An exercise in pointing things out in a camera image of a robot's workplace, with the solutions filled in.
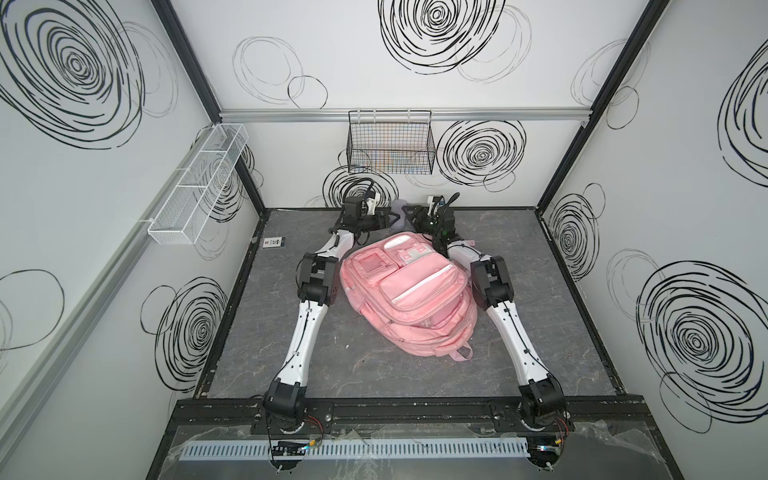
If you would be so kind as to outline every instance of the wire basket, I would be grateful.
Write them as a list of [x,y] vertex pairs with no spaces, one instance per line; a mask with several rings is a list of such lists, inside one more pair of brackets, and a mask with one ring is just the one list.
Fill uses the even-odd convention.
[[247,141],[243,124],[218,124],[211,129],[147,229],[155,241],[160,245],[197,242]]
[[431,111],[349,112],[346,163],[351,174],[373,169],[386,174],[431,175],[435,156]]

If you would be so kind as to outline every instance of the pink backpack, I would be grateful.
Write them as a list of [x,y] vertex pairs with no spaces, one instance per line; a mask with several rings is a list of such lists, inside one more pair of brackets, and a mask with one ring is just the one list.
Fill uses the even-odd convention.
[[[467,274],[421,235],[399,233],[352,253],[340,276],[352,308],[401,349],[471,359],[478,314]],[[457,352],[463,346],[466,357]]]

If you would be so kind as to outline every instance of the white mesh basket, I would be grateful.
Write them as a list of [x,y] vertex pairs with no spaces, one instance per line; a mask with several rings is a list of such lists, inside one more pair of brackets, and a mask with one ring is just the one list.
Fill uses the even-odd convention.
[[247,141],[243,124],[218,124],[211,129],[147,229],[155,241],[160,245],[197,242]]

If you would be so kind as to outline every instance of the black corner post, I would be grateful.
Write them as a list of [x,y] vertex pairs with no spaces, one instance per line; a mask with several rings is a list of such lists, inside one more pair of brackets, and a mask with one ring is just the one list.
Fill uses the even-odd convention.
[[[197,92],[197,96],[200,97],[200,102],[203,104],[206,113],[210,121],[214,123],[221,122],[221,108],[219,102],[216,101],[214,91],[211,90],[208,80],[205,78],[203,69],[200,66],[200,62],[197,61],[197,57],[192,50],[187,34],[184,33],[184,29],[181,27],[176,11],[173,5],[170,4],[170,0],[151,0],[154,6],[157,16],[165,27],[165,31],[170,38],[170,42],[174,44],[176,53],[179,55],[181,64],[184,66],[184,70],[187,71],[192,86]],[[259,217],[264,218],[266,214],[266,208],[264,202],[259,195],[259,191],[256,188],[256,184],[253,182],[253,178],[250,176],[248,167],[242,161],[238,161],[235,164],[235,171],[237,176],[240,177],[240,181],[243,182],[246,193],[253,202],[253,207],[259,214]]]
[[573,166],[581,153],[581,149],[584,148],[587,140],[589,140],[592,132],[597,127],[605,109],[608,108],[608,105],[611,103],[616,91],[621,86],[621,82],[624,81],[624,77],[632,67],[635,58],[640,54],[640,51],[645,45],[645,41],[654,30],[654,27],[659,18],[661,18],[661,14],[664,13],[664,9],[669,5],[669,2],[670,0],[650,0],[648,5],[646,5],[643,15],[640,16],[640,20],[637,21],[637,24],[632,31],[632,35],[630,35],[627,43],[624,45],[624,49],[621,51],[619,58],[611,69],[611,73],[608,74],[605,83],[603,83],[600,93],[594,99],[594,103],[592,104],[592,115],[589,117],[589,122],[585,126],[579,128],[573,141],[571,141],[571,145],[565,152],[565,156],[560,162],[558,169],[549,181],[547,189],[544,190],[544,195],[541,196],[537,207],[537,211],[540,214],[543,214],[544,210],[546,210],[550,202],[552,202],[560,185],[568,175],[568,171]]

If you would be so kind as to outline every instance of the black metal frame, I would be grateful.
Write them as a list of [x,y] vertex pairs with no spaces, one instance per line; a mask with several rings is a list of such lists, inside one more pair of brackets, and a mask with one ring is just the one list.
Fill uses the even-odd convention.
[[584,145],[587,144],[587,140],[589,140],[594,129],[598,126],[598,123],[603,117],[603,113],[608,108],[608,105],[611,104],[611,100],[613,100],[616,91],[621,86],[621,82],[624,81],[624,77],[632,67],[635,58],[640,54],[640,51],[645,45],[645,41],[656,27],[656,23],[659,18],[661,18],[661,14],[664,13],[664,9],[667,8],[669,2],[670,0],[650,0],[648,5],[646,5],[643,14],[640,16],[640,20],[632,31],[632,35],[629,36],[627,43],[624,44],[624,49],[619,54],[619,58],[611,69],[611,73],[608,74],[605,83],[603,83],[600,93],[598,93],[598,96],[594,99],[594,103],[592,104],[592,115],[589,117],[589,122],[585,126],[579,128],[571,145],[565,152],[563,160],[560,162],[560,165],[558,165],[558,169],[555,171],[552,179],[549,180],[549,185],[547,185],[544,194],[538,202],[538,209],[540,211],[543,212],[544,210],[547,210],[550,202],[552,202],[552,199],[558,192],[563,180],[565,180],[568,172],[571,171],[571,167],[573,167],[581,150],[584,148]]
[[[200,66],[200,62],[197,61],[197,56],[194,54],[192,44],[190,44],[187,34],[184,33],[184,28],[181,26],[176,11],[170,0],[151,0],[154,6],[157,16],[160,18],[165,32],[170,38],[170,42],[174,44],[176,53],[179,55],[179,60],[184,66],[184,70],[187,71],[187,76],[192,82],[194,90],[197,92],[197,96],[200,98],[200,103],[203,104],[206,113],[210,121],[214,123],[221,122],[221,108],[219,102],[216,100],[213,89],[208,84],[208,80],[205,78],[203,69]],[[235,171],[240,181],[245,187],[246,193],[250,201],[253,203],[253,208],[259,214],[259,217],[263,217],[266,214],[266,207],[264,201],[259,195],[259,190],[256,188],[256,184],[253,182],[253,177],[250,176],[248,167],[242,162],[235,163]]]
[[[340,435],[354,428],[366,436],[381,425],[403,423],[449,424],[461,423],[479,432],[515,433],[525,437],[552,437],[554,426],[533,433],[521,423],[515,406],[520,397],[458,397],[444,399],[307,399],[307,411],[331,435]],[[641,396],[575,396],[567,397],[569,422],[605,420],[643,422],[659,453],[664,457],[674,480],[683,476],[670,453],[664,437]],[[249,425],[254,435],[266,434],[266,415],[258,399],[186,399],[179,400],[168,420],[165,433],[147,474],[147,480],[159,477],[163,463],[173,445],[179,427]],[[276,439],[285,435],[274,435]]]
[[[595,397],[568,397],[568,410],[571,420],[576,422],[590,422],[599,419],[623,419],[641,420],[648,426],[649,433],[656,443],[660,453],[667,461],[672,477],[682,479],[680,469],[674,461],[664,438],[656,426],[642,397],[627,395],[621,383],[610,356],[601,341],[600,335],[594,327],[592,319],[587,311],[578,289],[568,273],[565,262],[559,249],[553,243],[547,226],[541,218],[541,214],[552,202],[558,188],[561,186],[568,171],[575,162],[582,148],[597,127],[602,114],[605,112],[613,95],[619,88],[628,69],[637,57],[642,46],[653,30],[656,22],[667,7],[669,0],[650,0],[643,15],[635,26],[631,37],[628,39],[624,50],[614,65],[611,73],[603,85],[593,105],[593,114],[586,126],[579,129],[569,146],[563,160],[551,179],[547,189],[536,207],[457,207],[456,210],[534,210],[538,222],[547,238],[549,247],[558,262],[561,273],[565,278],[568,289],[576,302],[577,308],[587,326],[592,341],[598,350],[598,355],[604,364],[611,379],[611,383],[617,391],[616,396]],[[220,121],[220,107],[214,93],[207,83],[202,68],[195,57],[190,42],[181,27],[180,21],[171,6],[170,0],[152,0],[160,20],[162,21],[168,36],[176,48],[192,84],[200,97],[200,101],[206,109],[210,119]],[[256,433],[263,432],[262,420],[266,418],[261,414],[261,401],[259,399],[208,399],[207,392],[213,381],[217,364],[223,352],[230,328],[234,321],[237,307],[243,295],[243,291],[249,276],[253,259],[257,254],[260,239],[264,232],[266,222],[269,220],[270,211],[267,209],[258,193],[258,190],[242,162],[237,162],[237,174],[239,175],[246,192],[253,201],[253,205],[260,216],[256,231],[255,241],[252,242],[240,268],[233,294],[227,304],[227,310],[211,347],[203,374],[197,385],[193,399],[177,402],[174,412],[167,424],[164,436],[152,463],[147,478],[156,478],[161,471],[163,461],[172,445],[177,430],[182,425],[253,425]],[[289,210],[338,210],[334,208],[296,208]],[[318,413],[321,421],[325,419],[324,413],[331,414],[331,422],[326,422],[327,432],[332,432],[334,425],[361,423],[404,423],[424,422],[484,422],[492,425],[497,432],[516,432],[521,428],[519,418],[515,417],[516,409],[511,408],[519,403],[518,397],[483,397],[483,398],[442,398],[442,399],[307,399],[308,409]]]

